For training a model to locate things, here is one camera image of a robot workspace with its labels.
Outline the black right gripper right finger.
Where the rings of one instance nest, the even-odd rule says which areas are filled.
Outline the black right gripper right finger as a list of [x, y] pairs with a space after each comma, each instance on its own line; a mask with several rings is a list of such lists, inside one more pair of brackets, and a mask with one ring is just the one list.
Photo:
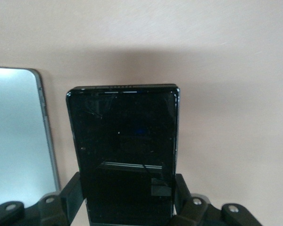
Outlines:
[[172, 226], [262, 226], [244, 206], [226, 203], [214, 207], [208, 197], [190, 193], [181, 174], [175, 177], [175, 210]]

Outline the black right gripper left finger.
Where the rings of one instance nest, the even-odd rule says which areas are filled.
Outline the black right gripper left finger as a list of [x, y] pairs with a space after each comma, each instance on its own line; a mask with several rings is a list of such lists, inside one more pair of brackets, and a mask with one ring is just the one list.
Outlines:
[[0, 205], [0, 226], [70, 226], [84, 201], [80, 173], [73, 175], [61, 192], [45, 194], [37, 203]]

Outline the black smartphone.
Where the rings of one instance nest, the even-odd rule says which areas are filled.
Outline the black smartphone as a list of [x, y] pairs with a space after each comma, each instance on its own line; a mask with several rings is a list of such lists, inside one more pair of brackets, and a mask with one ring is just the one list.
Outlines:
[[166, 226], [174, 211], [180, 90], [85, 86], [66, 103], [91, 226]]

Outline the silver closed laptop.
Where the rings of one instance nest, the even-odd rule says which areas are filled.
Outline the silver closed laptop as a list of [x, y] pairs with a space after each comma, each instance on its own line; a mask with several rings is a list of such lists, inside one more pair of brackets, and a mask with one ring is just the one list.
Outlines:
[[0, 204], [29, 207], [59, 189], [41, 77], [33, 69], [0, 68]]

